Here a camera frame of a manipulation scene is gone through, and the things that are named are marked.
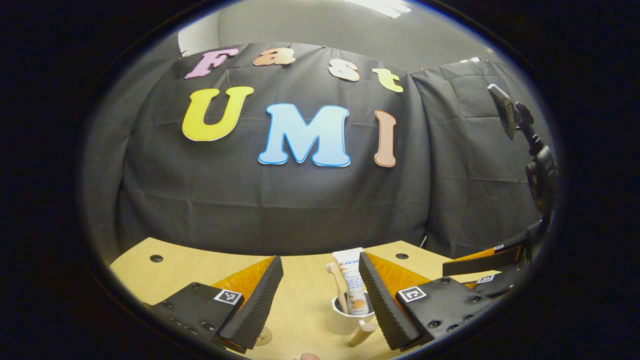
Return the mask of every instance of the black cloth backdrop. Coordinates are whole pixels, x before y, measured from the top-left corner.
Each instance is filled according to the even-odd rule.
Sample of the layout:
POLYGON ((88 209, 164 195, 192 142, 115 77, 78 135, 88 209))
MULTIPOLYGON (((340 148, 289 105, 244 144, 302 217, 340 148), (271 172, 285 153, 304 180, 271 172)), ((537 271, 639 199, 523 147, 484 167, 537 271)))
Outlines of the black cloth backdrop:
MULTIPOLYGON (((536 130, 548 129, 524 84, 503 65, 454 63, 416 74, 366 56, 318 45, 236 47, 211 73, 184 79, 202 53, 159 52, 138 61, 87 120, 81 173, 88 234, 105 262, 151 236, 179 245, 242 254, 312 254, 404 240, 458 257, 490 247, 539 218, 524 173, 530 157, 518 134, 502 130, 486 87, 496 83, 526 103, 536 130), (290 65, 257 67, 260 52, 295 50, 290 65), (329 61, 358 67, 355 83, 332 76, 329 61), (404 92, 384 88, 371 69, 399 76, 404 92), (225 91, 250 86, 236 128, 213 142, 182 133, 191 93, 217 88, 205 123, 217 122, 225 91), (270 104, 295 104, 308 122, 325 105, 349 110, 347 167, 290 156, 263 165, 270 104), (380 167, 375 110, 397 120, 397 164, 380 167)), ((285 152, 289 154, 287 142, 285 152)))

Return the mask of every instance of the white cup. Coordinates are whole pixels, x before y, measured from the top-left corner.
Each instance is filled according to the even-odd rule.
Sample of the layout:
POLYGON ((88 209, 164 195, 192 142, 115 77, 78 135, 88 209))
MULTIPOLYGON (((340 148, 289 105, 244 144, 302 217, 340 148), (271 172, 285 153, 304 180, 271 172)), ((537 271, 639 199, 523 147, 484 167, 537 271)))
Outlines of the white cup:
POLYGON ((356 332, 359 328, 360 321, 368 323, 373 319, 375 313, 373 312, 373 307, 369 300, 369 294, 365 291, 364 295, 367 298, 367 303, 369 305, 369 313, 365 315, 349 315, 348 313, 343 313, 340 310, 338 297, 333 298, 331 301, 332 311, 327 319, 327 326, 331 332, 339 335, 350 335, 356 332))

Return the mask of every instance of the foam letter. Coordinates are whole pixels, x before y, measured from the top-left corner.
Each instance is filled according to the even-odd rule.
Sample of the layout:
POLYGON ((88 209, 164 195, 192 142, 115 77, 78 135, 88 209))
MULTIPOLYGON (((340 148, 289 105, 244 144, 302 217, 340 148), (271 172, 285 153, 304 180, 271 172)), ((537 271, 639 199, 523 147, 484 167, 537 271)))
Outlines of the foam letter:
POLYGON ((260 57, 253 61, 256 66, 265 65, 287 65, 296 59, 293 58, 293 49, 287 47, 279 47, 278 49, 270 49, 260 53, 260 57))
POLYGON ((216 97, 218 89, 203 89, 191 94, 191 104, 182 121, 182 133, 193 141, 207 142, 227 136, 236 127, 244 99, 253 94, 253 88, 235 86, 227 90, 229 101, 222 119, 213 125, 204 123, 204 114, 211 99, 216 97))
POLYGON ((393 167, 396 165, 394 157, 394 126, 396 119, 381 110, 376 110, 376 118, 380 124, 380 133, 378 135, 378 153, 374 160, 381 167, 393 167))
POLYGON ((354 63, 351 63, 342 59, 331 59, 329 61, 329 72, 336 78, 341 78, 349 81, 360 80, 360 75, 356 70, 358 67, 354 63))
POLYGON ((258 156, 259 162, 286 163, 289 155, 283 151, 283 146, 287 139, 298 163, 305 161, 316 140, 318 151, 311 157, 314 164, 345 167, 351 163, 351 158, 344 152, 344 119, 349 110, 340 106, 323 106, 308 125, 293 104, 269 105, 267 112, 271 114, 271 127, 267 147, 258 156))
POLYGON ((402 92, 403 89, 401 86, 396 85, 394 80, 399 81, 400 78, 397 75, 391 74, 391 71, 388 69, 373 69, 373 72, 378 74, 378 80, 385 88, 388 88, 391 91, 402 92))
POLYGON ((216 67, 219 67, 220 64, 222 64, 227 59, 227 55, 234 56, 237 53, 238 53, 238 49, 209 51, 208 53, 205 53, 204 55, 202 55, 202 59, 200 60, 198 65, 196 65, 193 71, 187 74, 184 78, 191 79, 191 78, 199 78, 200 76, 205 76, 211 72, 211 70, 209 70, 209 67, 212 67, 215 69, 216 67))

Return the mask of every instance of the screw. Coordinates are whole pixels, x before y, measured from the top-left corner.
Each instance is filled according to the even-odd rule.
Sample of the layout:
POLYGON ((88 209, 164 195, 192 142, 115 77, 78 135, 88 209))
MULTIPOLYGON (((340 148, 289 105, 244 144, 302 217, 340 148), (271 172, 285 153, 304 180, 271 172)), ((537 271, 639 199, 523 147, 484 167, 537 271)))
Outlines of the screw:
POLYGON ((200 325, 202 325, 203 328, 209 330, 209 331, 215 331, 216 328, 213 327, 213 325, 207 323, 207 322, 201 322, 200 325))

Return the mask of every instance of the light blue letter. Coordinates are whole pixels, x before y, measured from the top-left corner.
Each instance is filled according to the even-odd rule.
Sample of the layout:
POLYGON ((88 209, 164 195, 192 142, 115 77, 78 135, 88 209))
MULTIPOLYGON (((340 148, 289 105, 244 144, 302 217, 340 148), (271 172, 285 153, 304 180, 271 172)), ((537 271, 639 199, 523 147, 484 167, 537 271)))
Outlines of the light blue letter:
POLYGON ((286 137, 293 157, 298 163, 305 161, 311 147, 318 140, 318 151, 311 157, 316 165, 345 167, 351 158, 344 152, 344 119, 349 110, 340 106, 323 106, 307 125, 293 104, 273 104, 267 107, 271 114, 271 128, 267 149, 260 153, 263 164, 280 165, 289 155, 283 151, 286 137))

